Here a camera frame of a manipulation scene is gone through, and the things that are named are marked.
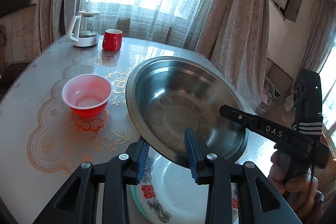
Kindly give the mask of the right hand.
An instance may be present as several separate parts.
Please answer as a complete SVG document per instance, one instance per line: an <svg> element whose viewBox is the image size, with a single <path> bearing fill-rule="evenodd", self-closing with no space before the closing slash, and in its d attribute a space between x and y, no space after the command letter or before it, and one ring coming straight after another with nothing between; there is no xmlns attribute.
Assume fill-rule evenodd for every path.
<svg viewBox="0 0 336 224"><path fill-rule="evenodd" d="M284 183L284 173L279 166L280 153L276 151L270 161L272 162L268 179L280 194L295 193L297 197L291 203L291 208L299 218L319 217L323 214L323 194L318 191L318 178L311 174L301 174Z"/></svg>

